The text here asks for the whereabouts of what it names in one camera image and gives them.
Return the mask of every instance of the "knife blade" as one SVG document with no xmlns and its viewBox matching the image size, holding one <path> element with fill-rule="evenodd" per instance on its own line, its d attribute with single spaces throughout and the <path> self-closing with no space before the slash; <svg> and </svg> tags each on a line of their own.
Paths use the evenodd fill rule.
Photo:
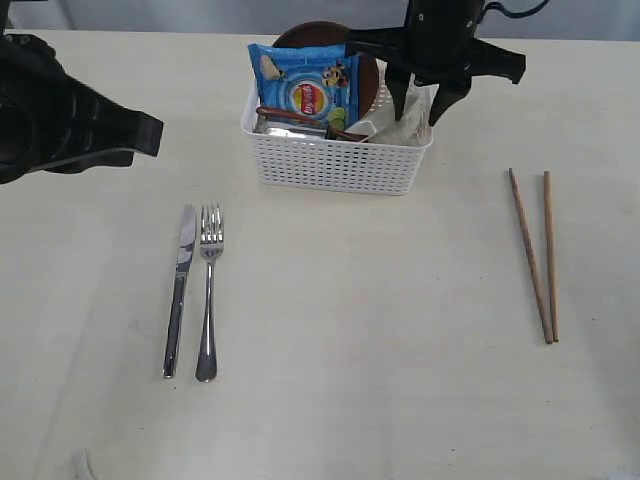
<svg viewBox="0 0 640 480">
<path fill-rule="evenodd" d="M 164 353 L 164 365 L 162 369 L 164 378 L 173 378 L 176 373 L 184 293 L 187 287 L 187 275 L 193 258 L 195 242 L 196 211 L 193 206 L 186 205 L 182 213 L 180 245 L 178 247 L 176 273 L 173 282 L 173 300 L 171 301 L 171 314 L 169 315 L 169 328 L 167 329 L 167 347 Z"/>
</svg>

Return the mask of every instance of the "chip bag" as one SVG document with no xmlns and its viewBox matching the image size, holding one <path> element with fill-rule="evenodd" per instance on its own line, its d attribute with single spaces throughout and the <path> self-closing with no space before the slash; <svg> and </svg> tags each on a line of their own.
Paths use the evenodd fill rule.
<svg viewBox="0 0 640 480">
<path fill-rule="evenodd" d="M 277 48 L 249 45 L 262 106 L 299 113 L 345 130 L 358 120 L 359 56 L 345 45 Z"/>
</svg>

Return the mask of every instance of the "fork tines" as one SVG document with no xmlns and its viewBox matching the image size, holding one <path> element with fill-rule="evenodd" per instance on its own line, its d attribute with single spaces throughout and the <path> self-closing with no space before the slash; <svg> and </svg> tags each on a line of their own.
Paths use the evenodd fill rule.
<svg viewBox="0 0 640 480">
<path fill-rule="evenodd" d="M 203 205 L 200 213 L 200 243 L 222 243 L 220 205 Z"/>
</svg>

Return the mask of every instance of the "chopsticks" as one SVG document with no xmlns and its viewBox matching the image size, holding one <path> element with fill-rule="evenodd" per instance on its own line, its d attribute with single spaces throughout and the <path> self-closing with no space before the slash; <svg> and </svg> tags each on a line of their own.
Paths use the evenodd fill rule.
<svg viewBox="0 0 640 480">
<path fill-rule="evenodd" d="M 540 275 L 538 274 L 538 267 L 536 265 L 536 257 L 533 254 L 533 247 L 531 246 L 531 235 L 529 235 L 527 218 L 524 214 L 524 208 L 522 207 L 522 200 L 520 200 L 520 192 L 518 191 L 516 176 L 513 174 L 513 168 L 509 169 L 509 178 L 511 179 L 511 191 L 513 192 L 513 200 L 515 201 L 516 209 L 518 210 L 518 220 L 520 221 L 520 230 L 522 231 L 524 249 L 527 252 L 529 271 L 531 272 L 531 281 L 533 282 L 533 291 L 536 296 L 536 303 L 538 304 L 540 320 L 542 321 L 542 332 L 544 333 L 544 340 L 545 342 L 547 342 L 547 344 L 551 344 L 553 343 L 553 331 L 551 329 L 551 323 L 549 322 L 549 316 L 547 315 L 547 308 L 544 304 L 544 294 L 542 293 Z"/>
<path fill-rule="evenodd" d="M 553 211 L 551 209 L 551 172 L 544 172 L 544 225 L 547 235 L 547 270 L 551 304 L 551 329 L 553 341 L 558 341 L 558 316 L 556 309 L 556 254 L 553 242 Z"/>
</svg>

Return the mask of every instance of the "white plastic basket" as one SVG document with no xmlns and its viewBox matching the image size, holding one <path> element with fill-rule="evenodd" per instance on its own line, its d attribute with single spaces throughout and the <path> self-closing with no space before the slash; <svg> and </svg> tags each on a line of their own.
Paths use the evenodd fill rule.
<svg viewBox="0 0 640 480">
<path fill-rule="evenodd" d="M 391 103 L 381 85 L 374 108 Z M 316 188 L 338 192 L 406 194 L 431 143 L 418 147 L 353 143 L 324 139 L 292 139 L 254 133 L 258 92 L 251 89 L 241 127 L 251 141 L 258 179 L 270 185 Z"/>
</svg>

